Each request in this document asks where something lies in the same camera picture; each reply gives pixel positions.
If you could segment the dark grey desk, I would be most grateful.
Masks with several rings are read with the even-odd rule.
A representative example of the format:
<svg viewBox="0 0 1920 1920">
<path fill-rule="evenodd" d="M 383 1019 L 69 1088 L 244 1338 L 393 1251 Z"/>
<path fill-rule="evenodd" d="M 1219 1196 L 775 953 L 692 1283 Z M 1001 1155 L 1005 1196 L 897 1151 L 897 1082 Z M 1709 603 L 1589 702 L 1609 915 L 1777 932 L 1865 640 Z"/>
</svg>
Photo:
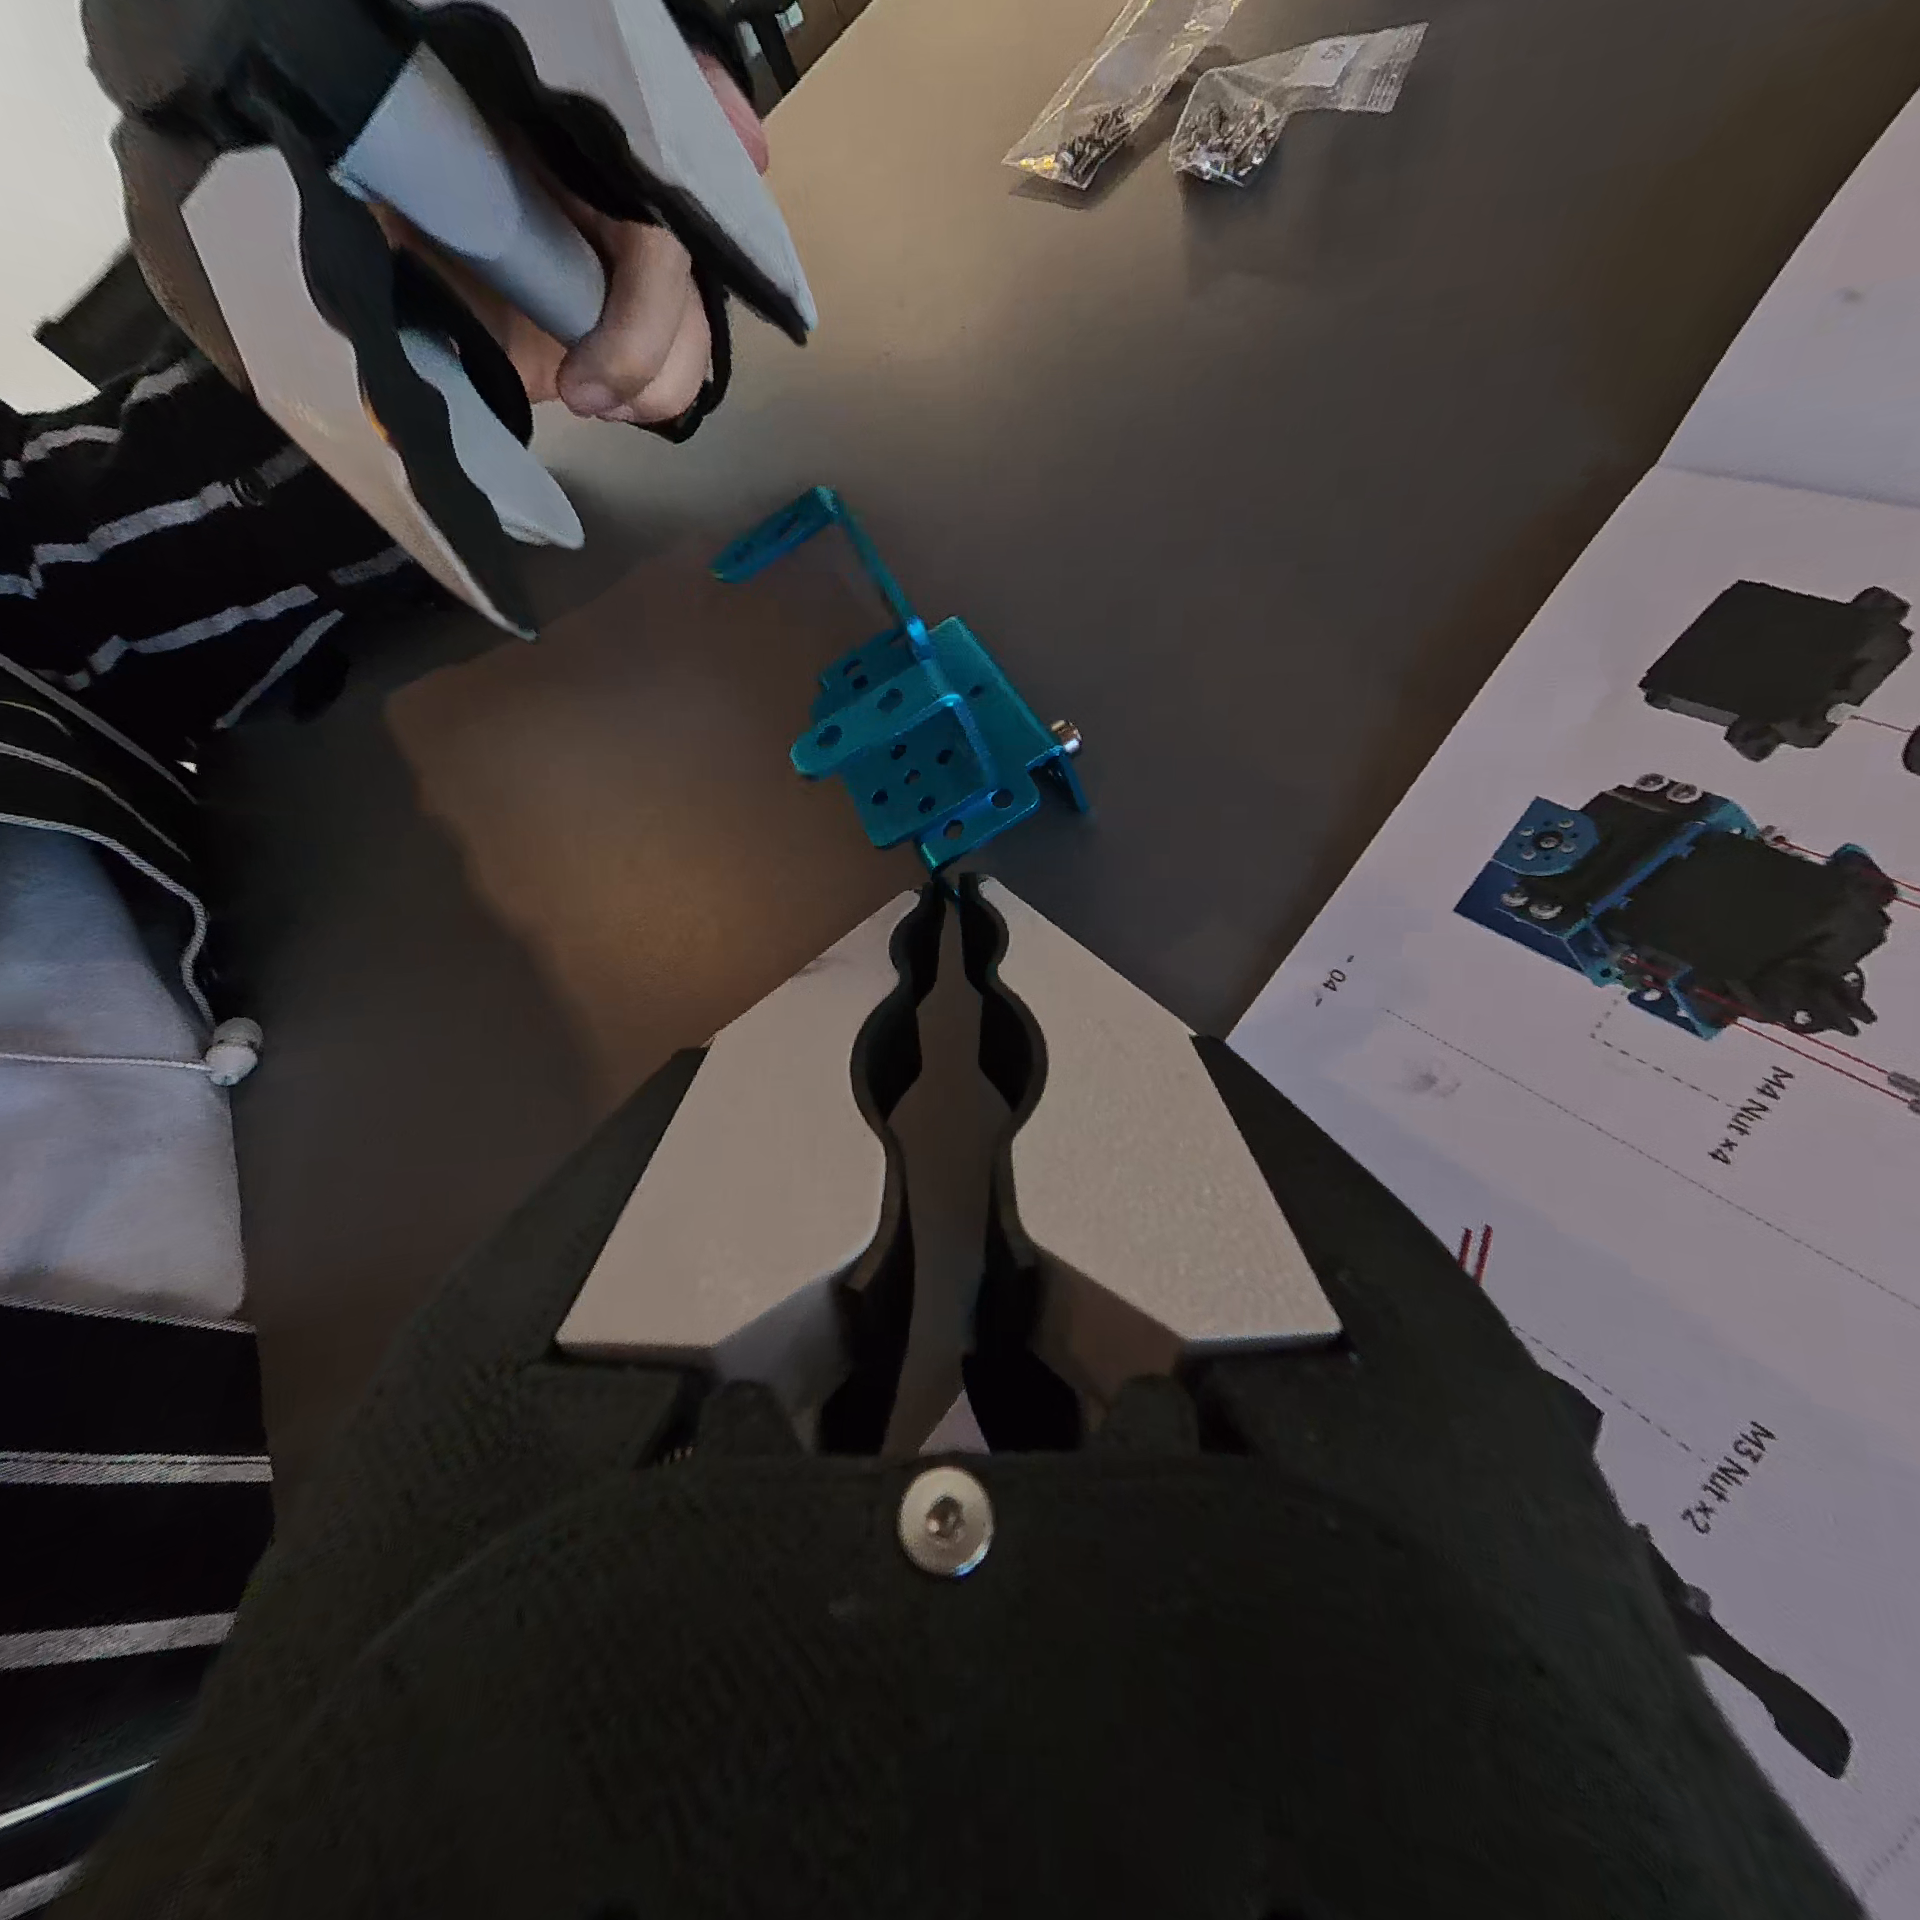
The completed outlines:
<svg viewBox="0 0 1920 1920">
<path fill-rule="evenodd" d="M 1239 6 L 1230 59 L 1430 20 L 1394 112 L 1210 195 L 1167 132 L 1090 195 L 1001 156 L 1119 6 L 869 6 L 773 112 L 819 336 L 738 323 L 692 446 L 542 409 L 588 520 L 542 632 L 364 626 L 212 777 L 265 1073 L 234 1100 L 283 1513 L 412 1306 L 671 1051 L 922 860 L 788 742 L 909 598 L 1089 734 L 1090 811 L 987 852 L 1230 1035 L 1885 120 L 1914 6 Z"/>
</svg>

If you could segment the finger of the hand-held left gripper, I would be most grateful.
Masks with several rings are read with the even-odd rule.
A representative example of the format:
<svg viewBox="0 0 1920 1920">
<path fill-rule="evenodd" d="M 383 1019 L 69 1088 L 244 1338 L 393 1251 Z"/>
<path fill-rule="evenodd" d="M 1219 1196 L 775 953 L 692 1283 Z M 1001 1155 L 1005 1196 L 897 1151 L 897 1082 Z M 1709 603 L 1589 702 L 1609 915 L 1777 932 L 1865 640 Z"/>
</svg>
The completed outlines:
<svg viewBox="0 0 1920 1920">
<path fill-rule="evenodd" d="M 402 340 L 380 217 L 283 151 L 234 151 L 185 201 L 190 243 L 239 348 L 252 398 L 443 590 L 533 640 L 535 612 L 451 407 Z"/>
<path fill-rule="evenodd" d="M 658 0 L 422 6 L 422 43 L 515 124 L 583 204 L 661 225 L 697 267 L 809 340 L 819 305 L 754 156 Z"/>
</svg>

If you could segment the blue metal bracket assembly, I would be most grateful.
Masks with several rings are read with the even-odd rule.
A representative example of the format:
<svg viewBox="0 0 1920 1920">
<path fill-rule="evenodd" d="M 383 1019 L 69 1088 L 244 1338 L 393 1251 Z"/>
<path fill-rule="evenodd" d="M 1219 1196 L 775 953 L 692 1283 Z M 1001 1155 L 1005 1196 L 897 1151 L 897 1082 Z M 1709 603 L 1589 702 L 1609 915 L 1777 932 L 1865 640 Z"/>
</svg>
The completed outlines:
<svg viewBox="0 0 1920 1920">
<path fill-rule="evenodd" d="M 825 530 L 847 539 L 886 626 L 819 672 L 809 734 L 788 750 L 795 777 L 842 782 L 869 847 L 909 847 L 925 875 L 980 855 L 1047 795 L 1089 811 L 1074 763 L 1089 736 L 1067 720 L 1042 720 L 967 617 L 925 624 L 842 494 L 799 494 L 724 540 L 707 569 L 738 590 Z"/>
</svg>

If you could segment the printed instruction manual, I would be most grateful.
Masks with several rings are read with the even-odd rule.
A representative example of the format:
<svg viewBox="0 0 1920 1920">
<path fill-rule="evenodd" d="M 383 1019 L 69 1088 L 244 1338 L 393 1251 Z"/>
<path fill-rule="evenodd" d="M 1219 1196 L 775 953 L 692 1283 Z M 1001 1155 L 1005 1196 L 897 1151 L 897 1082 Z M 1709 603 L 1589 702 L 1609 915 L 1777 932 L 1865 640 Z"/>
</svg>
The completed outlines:
<svg viewBox="0 0 1920 1920">
<path fill-rule="evenodd" d="M 1914 1913 L 1914 100 L 1233 1047 L 1381 1176 Z"/>
</svg>

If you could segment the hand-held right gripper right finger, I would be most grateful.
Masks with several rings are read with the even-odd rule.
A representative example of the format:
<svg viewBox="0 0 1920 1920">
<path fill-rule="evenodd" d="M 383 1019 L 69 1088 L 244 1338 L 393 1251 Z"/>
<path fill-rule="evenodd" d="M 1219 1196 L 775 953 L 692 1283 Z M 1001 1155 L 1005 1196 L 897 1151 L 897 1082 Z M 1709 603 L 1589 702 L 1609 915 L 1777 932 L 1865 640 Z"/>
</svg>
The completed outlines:
<svg viewBox="0 0 1920 1920">
<path fill-rule="evenodd" d="M 993 875 L 955 910 L 1005 1100 L 967 1353 L 987 1452 L 1074 1452 L 1138 1378 L 1332 1347 L 1209 1038 Z"/>
</svg>

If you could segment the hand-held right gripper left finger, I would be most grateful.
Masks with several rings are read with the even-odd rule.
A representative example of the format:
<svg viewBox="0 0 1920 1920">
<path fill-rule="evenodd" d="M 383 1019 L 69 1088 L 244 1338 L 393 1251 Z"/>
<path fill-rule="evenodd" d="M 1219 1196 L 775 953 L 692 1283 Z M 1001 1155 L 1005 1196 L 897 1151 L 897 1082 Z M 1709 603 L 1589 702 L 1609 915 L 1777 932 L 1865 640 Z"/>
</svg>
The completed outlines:
<svg viewBox="0 0 1920 1920">
<path fill-rule="evenodd" d="M 649 1090 L 671 1096 L 555 1340 L 761 1385 L 819 1452 L 878 1452 L 915 1318 L 892 1113 L 922 1082 L 947 889 L 892 896 Z"/>
</svg>

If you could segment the clear bag of screws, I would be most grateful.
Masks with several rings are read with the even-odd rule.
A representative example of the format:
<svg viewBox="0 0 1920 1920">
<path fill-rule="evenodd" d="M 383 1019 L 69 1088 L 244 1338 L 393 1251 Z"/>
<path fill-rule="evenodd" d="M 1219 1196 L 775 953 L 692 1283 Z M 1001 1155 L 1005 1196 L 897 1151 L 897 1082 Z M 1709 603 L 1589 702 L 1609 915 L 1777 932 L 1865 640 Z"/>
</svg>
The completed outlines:
<svg viewBox="0 0 1920 1920">
<path fill-rule="evenodd" d="M 1090 186 L 1147 112 L 1190 79 L 1196 59 L 1233 20 L 1239 0 L 1131 0 L 1100 51 L 1059 88 L 1042 120 L 1005 151 L 1005 171 L 1051 186 Z"/>
<path fill-rule="evenodd" d="M 1297 112 L 1388 112 L 1430 38 L 1430 20 L 1326 33 L 1196 79 L 1172 132 L 1172 171 L 1253 182 Z"/>
</svg>

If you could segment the person's left hand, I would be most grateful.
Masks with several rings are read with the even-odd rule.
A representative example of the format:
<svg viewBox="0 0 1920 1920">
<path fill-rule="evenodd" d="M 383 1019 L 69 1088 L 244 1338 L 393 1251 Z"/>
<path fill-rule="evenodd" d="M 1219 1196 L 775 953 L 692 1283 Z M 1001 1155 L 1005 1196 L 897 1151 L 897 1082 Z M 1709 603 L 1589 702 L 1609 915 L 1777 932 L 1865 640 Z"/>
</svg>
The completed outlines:
<svg viewBox="0 0 1920 1920">
<path fill-rule="evenodd" d="M 583 211 L 609 260 L 609 305 L 583 340 L 558 340 L 508 307 L 508 360 L 527 398 L 558 398 L 588 420 L 676 431 L 692 418 L 717 331 L 692 279 L 692 250 L 658 225 L 612 225 Z"/>
</svg>

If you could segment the person's torso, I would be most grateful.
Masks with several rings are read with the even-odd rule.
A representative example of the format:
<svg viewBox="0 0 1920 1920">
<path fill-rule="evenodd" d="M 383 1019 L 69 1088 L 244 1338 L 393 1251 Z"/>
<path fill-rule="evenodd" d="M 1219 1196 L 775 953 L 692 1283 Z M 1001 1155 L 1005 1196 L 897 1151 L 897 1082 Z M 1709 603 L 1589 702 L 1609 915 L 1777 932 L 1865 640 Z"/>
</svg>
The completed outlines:
<svg viewBox="0 0 1920 1920">
<path fill-rule="evenodd" d="M 194 790 L 7 660 L 0 1790 L 38 1913 L 194 1714 L 275 1530 Z"/>
</svg>

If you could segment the person's left forearm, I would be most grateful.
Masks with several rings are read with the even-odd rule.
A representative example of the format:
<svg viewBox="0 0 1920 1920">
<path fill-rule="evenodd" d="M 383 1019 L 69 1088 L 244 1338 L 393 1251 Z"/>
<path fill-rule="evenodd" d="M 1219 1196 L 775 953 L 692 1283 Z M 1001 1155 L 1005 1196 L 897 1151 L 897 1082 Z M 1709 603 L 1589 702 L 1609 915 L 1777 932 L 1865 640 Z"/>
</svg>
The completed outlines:
<svg viewBox="0 0 1920 1920">
<path fill-rule="evenodd" d="M 143 368 L 0 420 L 0 652 L 162 760 L 318 707 L 437 575 L 170 319 Z"/>
</svg>

